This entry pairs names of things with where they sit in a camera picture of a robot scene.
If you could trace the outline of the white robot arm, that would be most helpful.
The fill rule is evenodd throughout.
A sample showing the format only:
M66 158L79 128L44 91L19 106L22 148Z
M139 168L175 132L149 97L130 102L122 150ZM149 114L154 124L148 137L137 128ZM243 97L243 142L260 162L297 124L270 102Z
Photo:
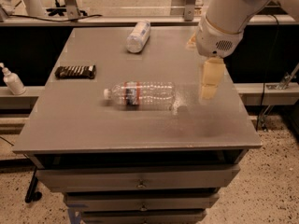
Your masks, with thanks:
M253 16L269 2L279 5L294 20L299 20L299 0L211 0L198 23L194 42L206 57L202 65L200 97L209 100L216 94L224 75L224 58L231 55L243 38Z

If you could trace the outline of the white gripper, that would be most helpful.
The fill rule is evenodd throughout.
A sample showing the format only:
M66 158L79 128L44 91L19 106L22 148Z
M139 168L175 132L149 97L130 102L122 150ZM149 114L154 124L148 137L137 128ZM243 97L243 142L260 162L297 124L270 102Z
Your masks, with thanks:
M202 65L200 91L202 99L210 100L215 96L224 76L225 63L222 58L231 55L242 38L243 33L231 34L215 28L207 17L198 23L196 33L189 38L186 48L197 48L200 55L212 57Z

